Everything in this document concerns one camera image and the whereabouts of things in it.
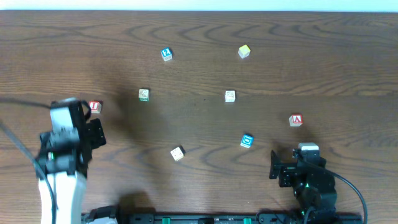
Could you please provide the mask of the red letter I block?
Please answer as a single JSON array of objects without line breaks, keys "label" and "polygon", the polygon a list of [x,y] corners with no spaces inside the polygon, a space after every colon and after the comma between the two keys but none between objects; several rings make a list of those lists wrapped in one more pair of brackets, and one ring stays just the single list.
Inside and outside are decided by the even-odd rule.
[{"label": "red letter I block", "polygon": [[90,101],[89,106],[91,109],[91,113],[100,114],[102,109],[102,103],[100,101]]}]

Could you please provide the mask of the blue number 2 block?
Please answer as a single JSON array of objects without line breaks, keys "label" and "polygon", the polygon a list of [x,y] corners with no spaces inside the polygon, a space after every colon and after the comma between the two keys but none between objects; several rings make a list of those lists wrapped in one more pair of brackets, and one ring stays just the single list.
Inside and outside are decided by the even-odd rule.
[{"label": "blue number 2 block", "polygon": [[169,60],[172,60],[172,58],[173,58],[173,56],[172,56],[172,51],[171,51],[171,49],[170,48],[164,48],[164,49],[162,49],[161,50],[161,56],[162,56],[162,58],[163,58],[163,60],[166,62],[166,61],[169,61]]}]

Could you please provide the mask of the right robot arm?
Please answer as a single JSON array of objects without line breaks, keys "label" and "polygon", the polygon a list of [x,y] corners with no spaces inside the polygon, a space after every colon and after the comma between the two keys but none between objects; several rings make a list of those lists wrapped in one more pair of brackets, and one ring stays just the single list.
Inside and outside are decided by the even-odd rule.
[{"label": "right robot arm", "polygon": [[337,193],[335,178],[326,172],[326,160],[319,150],[294,149],[295,163],[282,162],[271,152],[270,179],[279,187],[292,188],[300,211],[284,218],[284,223],[330,223],[335,219]]}]

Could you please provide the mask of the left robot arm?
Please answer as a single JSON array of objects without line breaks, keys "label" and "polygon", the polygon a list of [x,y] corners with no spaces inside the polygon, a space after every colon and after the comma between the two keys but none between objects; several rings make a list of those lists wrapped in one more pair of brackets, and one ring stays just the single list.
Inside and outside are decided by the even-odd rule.
[{"label": "left robot arm", "polygon": [[35,158],[39,174],[42,223],[80,223],[86,190],[88,164],[93,150],[104,146],[101,121],[90,119],[89,104],[69,98],[50,105],[52,130],[40,133],[40,151]]}]

